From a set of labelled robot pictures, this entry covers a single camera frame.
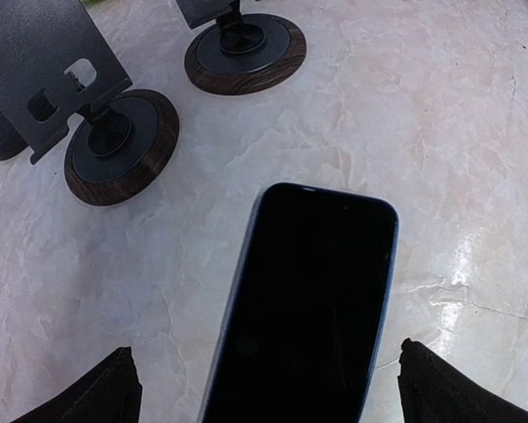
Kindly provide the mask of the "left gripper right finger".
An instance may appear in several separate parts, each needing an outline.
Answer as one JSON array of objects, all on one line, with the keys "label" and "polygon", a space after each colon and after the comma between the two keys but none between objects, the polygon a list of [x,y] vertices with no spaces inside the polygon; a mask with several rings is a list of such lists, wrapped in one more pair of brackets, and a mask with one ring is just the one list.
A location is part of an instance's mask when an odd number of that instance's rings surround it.
[{"label": "left gripper right finger", "polygon": [[419,341],[401,345],[404,422],[528,422],[528,411],[483,389]]}]

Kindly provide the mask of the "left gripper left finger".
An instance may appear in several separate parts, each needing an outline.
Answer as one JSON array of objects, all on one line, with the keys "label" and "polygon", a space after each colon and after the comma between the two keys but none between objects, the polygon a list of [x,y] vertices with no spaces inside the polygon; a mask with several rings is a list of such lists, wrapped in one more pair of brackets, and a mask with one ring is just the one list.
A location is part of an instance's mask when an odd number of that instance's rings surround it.
[{"label": "left gripper left finger", "polygon": [[17,422],[137,422],[143,387],[129,346],[119,347]]}]

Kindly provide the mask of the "blue phone black screen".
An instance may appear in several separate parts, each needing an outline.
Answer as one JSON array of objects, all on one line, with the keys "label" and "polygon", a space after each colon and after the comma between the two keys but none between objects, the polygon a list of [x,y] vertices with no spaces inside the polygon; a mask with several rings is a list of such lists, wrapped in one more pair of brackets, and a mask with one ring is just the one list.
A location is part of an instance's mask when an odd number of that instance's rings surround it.
[{"label": "blue phone black screen", "polygon": [[398,239],[387,202],[295,183],[257,199],[203,400],[203,422],[356,422]]}]

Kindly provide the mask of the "black pole phone stand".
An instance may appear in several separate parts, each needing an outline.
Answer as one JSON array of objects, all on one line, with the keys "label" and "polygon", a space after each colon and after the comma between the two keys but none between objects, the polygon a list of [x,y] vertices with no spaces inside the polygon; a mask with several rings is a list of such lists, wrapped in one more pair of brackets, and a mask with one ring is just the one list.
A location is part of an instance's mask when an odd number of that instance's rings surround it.
[{"label": "black pole phone stand", "polygon": [[0,161],[10,160],[18,156],[27,147],[28,143],[0,111]]}]

